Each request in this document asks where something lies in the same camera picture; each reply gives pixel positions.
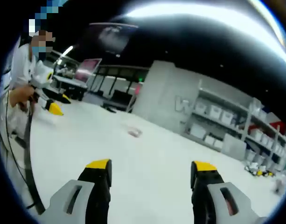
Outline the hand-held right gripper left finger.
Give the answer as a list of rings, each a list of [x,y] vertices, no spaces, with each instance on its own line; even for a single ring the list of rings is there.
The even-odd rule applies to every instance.
[[[112,161],[87,164],[77,180],[70,180],[50,199],[45,224],[106,224],[111,201]]]

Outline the person's left hand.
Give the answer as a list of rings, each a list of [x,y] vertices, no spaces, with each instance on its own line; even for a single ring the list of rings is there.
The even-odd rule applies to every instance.
[[[26,112],[28,110],[28,101],[30,102],[31,107],[35,104],[34,98],[35,90],[30,85],[25,85],[17,87],[9,93],[9,102],[12,107],[19,105],[19,108]]]

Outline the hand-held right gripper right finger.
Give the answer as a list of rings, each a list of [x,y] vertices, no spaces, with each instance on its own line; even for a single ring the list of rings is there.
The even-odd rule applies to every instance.
[[[233,183],[225,182],[210,163],[193,161],[190,171],[195,224],[263,224],[250,199]]]

